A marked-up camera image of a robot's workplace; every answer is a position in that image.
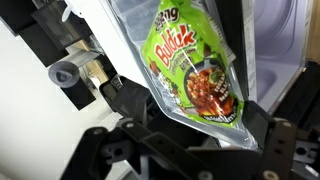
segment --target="noodle package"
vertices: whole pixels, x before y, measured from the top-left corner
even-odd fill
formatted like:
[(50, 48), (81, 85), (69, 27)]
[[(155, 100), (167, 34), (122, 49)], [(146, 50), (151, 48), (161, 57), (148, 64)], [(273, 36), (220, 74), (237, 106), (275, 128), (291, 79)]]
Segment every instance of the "noodle package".
[(142, 56), (191, 120), (231, 127), (243, 102), (232, 92), (230, 50), (212, 18), (192, 0), (161, 0)]

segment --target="white surface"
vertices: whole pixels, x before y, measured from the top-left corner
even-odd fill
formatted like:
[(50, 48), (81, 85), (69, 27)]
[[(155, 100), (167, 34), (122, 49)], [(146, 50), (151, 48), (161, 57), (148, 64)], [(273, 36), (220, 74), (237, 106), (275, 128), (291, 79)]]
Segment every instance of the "white surface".
[(0, 171), (15, 180), (57, 180), (84, 130), (102, 120), (112, 126), (111, 110), (98, 98), (78, 111), (2, 23), (0, 39)]
[[(266, 92), (260, 96), (262, 98), (258, 99), (258, 104), (265, 111), (268, 112), (272, 108), (274, 103), (277, 101), (277, 99), (283, 99), (283, 97), (280, 97), (281, 94), (287, 94), (287, 92), (283, 92), (284, 87), (286, 87), (290, 83), (290, 80), (292, 79), (292, 77), (294, 77), (294, 74), (299, 70), (299, 67), (294, 64), (280, 64), (268, 61), (257, 61), (257, 67), (257, 71), (265, 70), (268, 73), (270, 73), (258, 73), (257, 76), (258, 89), (266, 89)], [(272, 76), (275, 79), (274, 81), (265, 81), (266, 77), (262, 76)]]
[(82, 13), (80, 11), (80, 9), (83, 5), (81, 1), (77, 1), (77, 0), (64, 0), (64, 1), (68, 5), (66, 8), (66, 9), (69, 9), (68, 11), (72, 11), (78, 17), (83, 18)]
[(107, 0), (101, 0), (101, 2), (100, 0), (78, 1), (82, 3), (82, 8), (80, 9), (82, 15), (117, 72), (134, 82), (148, 87), (135, 63), (127, 42), (124, 40), (118, 22), (107, 5)]

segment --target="food image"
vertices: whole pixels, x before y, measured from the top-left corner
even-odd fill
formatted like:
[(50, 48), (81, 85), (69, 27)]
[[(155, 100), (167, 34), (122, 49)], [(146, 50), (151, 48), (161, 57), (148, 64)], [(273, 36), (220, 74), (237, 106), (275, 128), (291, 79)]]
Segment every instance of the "food image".
[(233, 98), (229, 95), (226, 76), (220, 68), (208, 68), (189, 74), (187, 93), (200, 116), (221, 116), (232, 113)]
[(227, 83), (234, 56), (199, 2), (161, 0), (141, 55), (163, 86), (158, 92), (170, 111), (232, 127), (243, 109)]

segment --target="white panel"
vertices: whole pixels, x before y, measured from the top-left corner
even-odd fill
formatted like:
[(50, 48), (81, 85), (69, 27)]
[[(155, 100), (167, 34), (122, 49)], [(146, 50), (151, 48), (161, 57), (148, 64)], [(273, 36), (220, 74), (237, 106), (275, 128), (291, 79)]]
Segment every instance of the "white panel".
[(80, 8), (86, 22), (99, 40), (102, 48), (109, 57), (117, 72), (148, 87), (134, 56), (125, 41), (117, 19), (107, 4), (107, 0), (79, 0), (82, 1)]
[(83, 131), (111, 109), (99, 97), (78, 111), (2, 23), (0, 39), (0, 170), (13, 179), (57, 180)]
[(270, 114), (304, 66), (310, 2), (255, 1), (257, 96), (259, 105)]

